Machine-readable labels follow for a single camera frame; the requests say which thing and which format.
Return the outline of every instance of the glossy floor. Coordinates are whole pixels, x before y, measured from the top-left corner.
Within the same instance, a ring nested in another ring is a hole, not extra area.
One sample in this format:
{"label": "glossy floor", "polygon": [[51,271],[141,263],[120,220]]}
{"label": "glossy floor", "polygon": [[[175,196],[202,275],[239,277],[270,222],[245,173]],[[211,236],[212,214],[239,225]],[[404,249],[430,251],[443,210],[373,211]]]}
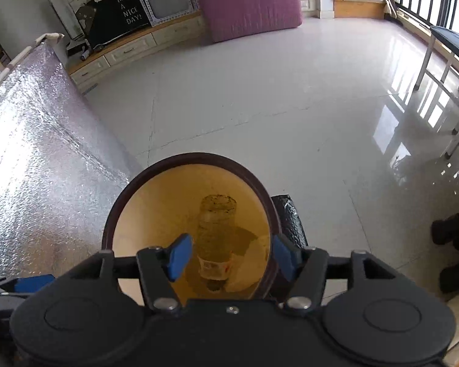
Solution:
{"label": "glossy floor", "polygon": [[[439,271],[459,259],[429,238],[432,220],[459,211],[459,149],[442,158],[459,106],[427,77],[412,92],[425,50],[393,23],[307,19],[176,46],[87,99],[144,167],[194,151],[232,158],[291,195],[310,245],[370,250],[438,294]],[[432,56],[429,69],[443,67]],[[329,283],[327,296],[344,289]]]}

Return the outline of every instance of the drawer handle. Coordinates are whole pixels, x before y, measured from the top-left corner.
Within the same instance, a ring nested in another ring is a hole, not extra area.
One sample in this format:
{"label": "drawer handle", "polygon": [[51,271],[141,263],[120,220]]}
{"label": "drawer handle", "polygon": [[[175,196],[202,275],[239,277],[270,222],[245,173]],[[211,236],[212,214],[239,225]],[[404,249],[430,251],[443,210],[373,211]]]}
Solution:
{"label": "drawer handle", "polygon": [[178,31],[180,30],[189,30],[189,28],[187,26],[183,26],[183,27],[179,27],[178,29],[174,29],[174,33],[177,33]]}

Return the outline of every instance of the round bin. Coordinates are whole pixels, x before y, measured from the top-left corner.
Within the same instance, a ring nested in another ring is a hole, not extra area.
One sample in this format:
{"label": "round bin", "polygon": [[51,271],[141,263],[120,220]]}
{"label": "round bin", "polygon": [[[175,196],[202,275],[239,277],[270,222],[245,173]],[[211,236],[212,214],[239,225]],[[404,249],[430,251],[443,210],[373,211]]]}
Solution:
{"label": "round bin", "polygon": [[[131,256],[146,247],[167,247],[182,233],[189,233],[197,243],[201,202],[210,195],[229,196],[236,202],[234,231],[228,236],[229,278],[222,289],[211,291],[193,252],[173,288],[182,303],[189,298],[263,298],[278,270],[270,257],[271,235],[280,232],[278,215],[250,171],[216,154],[179,154],[141,172],[114,203],[102,247],[112,249],[116,256]],[[119,284],[124,293],[143,304],[138,280],[121,279]]]}

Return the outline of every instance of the pink cushion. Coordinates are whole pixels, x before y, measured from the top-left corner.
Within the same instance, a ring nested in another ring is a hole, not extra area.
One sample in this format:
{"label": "pink cushion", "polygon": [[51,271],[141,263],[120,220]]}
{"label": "pink cushion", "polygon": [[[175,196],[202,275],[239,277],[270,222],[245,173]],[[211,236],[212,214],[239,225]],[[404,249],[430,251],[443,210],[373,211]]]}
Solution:
{"label": "pink cushion", "polygon": [[300,0],[199,0],[214,41],[302,23]]}

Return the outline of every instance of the reflective foil insulation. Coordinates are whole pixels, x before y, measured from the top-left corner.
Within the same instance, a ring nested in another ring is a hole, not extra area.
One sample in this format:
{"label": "reflective foil insulation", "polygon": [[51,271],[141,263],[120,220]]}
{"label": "reflective foil insulation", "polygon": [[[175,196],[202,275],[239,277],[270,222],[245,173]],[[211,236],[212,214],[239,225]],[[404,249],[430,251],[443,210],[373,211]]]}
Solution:
{"label": "reflective foil insulation", "polygon": [[138,167],[84,104],[48,42],[0,83],[0,276],[67,271],[101,249]]}

